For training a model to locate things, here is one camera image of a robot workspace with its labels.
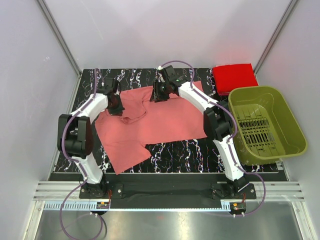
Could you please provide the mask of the pink t shirt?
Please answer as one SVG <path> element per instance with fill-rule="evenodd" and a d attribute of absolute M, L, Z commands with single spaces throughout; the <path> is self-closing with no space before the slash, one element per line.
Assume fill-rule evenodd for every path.
<path fill-rule="evenodd" d="M 95 121 L 98 138 L 117 175 L 151 156 L 146 145 L 206 137 L 202 112 L 175 94 L 167 101 L 150 101 L 152 90 L 146 86 L 122 91 L 122 115 L 105 110 Z"/>

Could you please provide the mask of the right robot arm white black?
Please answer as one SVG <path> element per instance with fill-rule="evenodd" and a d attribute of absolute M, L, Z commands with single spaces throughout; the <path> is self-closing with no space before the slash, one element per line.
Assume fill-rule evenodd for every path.
<path fill-rule="evenodd" d="M 193 80 L 176 73 L 172 65 L 157 68 L 159 77 L 153 82 L 151 102 L 164 102 L 170 94 L 187 100 L 203 115 L 203 130 L 218 149 L 227 178 L 226 190 L 232 198 L 239 198 L 249 185 L 240 164 L 233 138 L 237 133 L 236 121 L 226 101 L 216 101 L 195 86 Z"/>

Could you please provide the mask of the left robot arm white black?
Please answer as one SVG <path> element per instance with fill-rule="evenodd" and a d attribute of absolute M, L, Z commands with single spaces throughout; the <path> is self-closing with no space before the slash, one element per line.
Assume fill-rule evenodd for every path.
<path fill-rule="evenodd" d="M 119 82 L 114 78 L 107 78 L 104 86 L 95 88 L 93 94 L 77 110 L 61 114 L 58 118 L 57 149 L 66 159 L 75 163 L 82 174 L 80 193 L 83 198 L 103 198 L 110 193 L 106 177 L 93 155 L 92 123 L 103 111 L 111 116 L 123 114 L 125 108 L 120 92 Z"/>

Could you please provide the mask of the folded red t shirt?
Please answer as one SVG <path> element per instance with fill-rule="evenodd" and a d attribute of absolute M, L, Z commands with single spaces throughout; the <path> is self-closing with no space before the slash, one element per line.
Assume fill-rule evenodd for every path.
<path fill-rule="evenodd" d="M 212 68 L 216 92 L 227 96 L 232 90 L 258 86 L 251 63 L 219 65 Z"/>

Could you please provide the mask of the black marble pattern mat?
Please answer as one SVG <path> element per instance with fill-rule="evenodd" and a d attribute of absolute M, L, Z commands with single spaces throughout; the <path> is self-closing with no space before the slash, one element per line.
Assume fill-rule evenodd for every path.
<path fill-rule="evenodd" d="M 103 85 L 103 79 L 115 78 L 120 83 L 121 90 L 130 90 L 150 86 L 156 78 L 154 68 L 124 68 L 101 69 L 98 72 L 98 87 Z M 216 93 L 215 80 L 211 67 L 195 68 L 195 80 L 201 81 L 204 92 L 216 100 L 225 100 Z M 78 84 L 72 110 L 80 107 L 93 92 L 93 69 L 84 69 Z M 99 137 L 93 128 L 93 155 L 97 165 L 104 173 L 114 173 L 113 166 L 101 145 Z M 126 173 L 222 173 L 224 165 L 218 149 L 207 138 L 174 141 L 167 143 L 147 144 L 145 149 L 151 154 L 147 160 L 126 170 Z M 277 173 L 283 170 L 280 163 L 252 165 L 243 168 L 247 172 Z M 78 173 L 74 162 L 65 159 L 62 153 L 54 165 L 54 173 Z"/>

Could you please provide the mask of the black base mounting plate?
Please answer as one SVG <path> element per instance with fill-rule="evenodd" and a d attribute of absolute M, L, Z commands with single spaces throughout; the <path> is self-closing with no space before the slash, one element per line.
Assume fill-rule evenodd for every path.
<path fill-rule="evenodd" d="M 129 196 L 196 196 L 254 200 L 255 187 L 246 178 L 232 182 L 223 173 L 106 173 L 99 184 L 80 188 L 81 199 L 124 199 Z"/>

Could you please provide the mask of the olive green plastic basket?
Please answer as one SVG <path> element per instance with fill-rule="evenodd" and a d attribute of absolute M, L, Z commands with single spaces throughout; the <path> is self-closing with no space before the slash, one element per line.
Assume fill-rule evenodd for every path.
<path fill-rule="evenodd" d="M 243 165 L 273 164 L 307 151 L 306 137 L 276 88 L 236 88 L 229 93 L 228 104 L 237 123 L 234 147 Z"/>

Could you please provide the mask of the left aluminium frame post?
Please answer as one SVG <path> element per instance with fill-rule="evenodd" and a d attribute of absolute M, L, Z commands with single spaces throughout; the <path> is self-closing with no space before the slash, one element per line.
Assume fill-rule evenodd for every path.
<path fill-rule="evenodd" d="M 51 13 L 49 6 L 47 5 L 45 0 L 36 0 L 35 1 L 37 5 L 39 6 L 40 11 L 42 12 L 45 20 L 47 21 L 51 31 L 53 32 L 59 46 L 61 47 L 65 57 L 67 58 L 69 64 L 71 65 L 73 71 L 75 74 L 79 77 L 82 73 L 82 70 L 78 66 L 75 58 L 73 57 L 70 48 L 68 47 L 60 29 L 59 26 Z"/>

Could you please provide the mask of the aluminium frame post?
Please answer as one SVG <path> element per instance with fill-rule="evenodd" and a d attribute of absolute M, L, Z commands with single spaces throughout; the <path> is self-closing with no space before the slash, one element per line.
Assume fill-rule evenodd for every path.
<path fill-rule="evenodd" d="M 82 70 L 78 66 L 75 58 L 73 57 L 70 48 L 68 47 L 60 29 L 59 26 L 51 13 L 49 6 L 47 5 L 45 0 L 36 0 L 35 1 L 37 5 L 39 6 L 40 11 L 42 12 L 45 20 L 47 21 L 51 31 L 53 32 L 59 46 L 61 47 L 65 57 L 67 58 L 69 64 L 71 65 L 73 71 L 75 74 L 79 77 L 82 73 Z"/>
<path fill-rule="evenodd" d="M 280 37 L 282 31 L 284 30 L 286 24 L 288 23 L 290 17 L 292 16 L 293 12 L 295 11 L 295 8 L 300 3 L 300 0 L 290 0 L 287 7 L 285 8 L 278 24 L 276 25 L 269 41 L 267 42 L 257 64 L 253 68 L 253 72 L 255 75 L 258 74 L 261 67 L 263 66 L 264 62 L 268 58 L 271 50 L 273 49 L 275 43 L 277 42 L 278 38 Z"/>

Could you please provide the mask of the aluminium rail profile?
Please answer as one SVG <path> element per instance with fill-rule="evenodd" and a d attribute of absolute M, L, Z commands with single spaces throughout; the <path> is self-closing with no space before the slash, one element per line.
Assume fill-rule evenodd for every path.
<path fill-rule="evenodd" d="M 68 194 L 75 200 L 84 193 L 75 181 L 40 181 L 35 190 L 34 201 L 62 201 Z M 210 192 L 212 189 L 221 189 L 225 182 L 124 182 L 112 183 L 110 186 L 112 197 L 121 199 L 129 195 L 199 195 L 201 192 Z M 251 182 L 242 193 L 246 193 L 247 200 L 261 200 L 265 197 L 267 202 L 303 202 L 304 196 L 298 182 L 294 181 L 268 181 L 265 183 Z"/>

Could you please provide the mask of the right aluminium frame post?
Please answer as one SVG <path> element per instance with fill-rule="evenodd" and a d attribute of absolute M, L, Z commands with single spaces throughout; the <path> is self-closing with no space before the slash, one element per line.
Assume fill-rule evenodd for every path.
<path fill-rule="evenodd" d="M 267 42 L 257 64 L 253 68 L 253 72 L 255 75 L 258 74 L 261 67 L 263 66 L 264 62 L 268 58 L 271 50 L 273 49 L 275 43 L 277 42 L 278 38 L 280 37 L 282 31 L 284 30 L 286 24 L 288 23 L 290 17 L 292 16 L 293 12 L 295 11 L 295 8 L 300 3 L 300 0 L 290 0 L 287 7 L 285 8 L 278 24 L 276 25 L 269 41 Z"/>

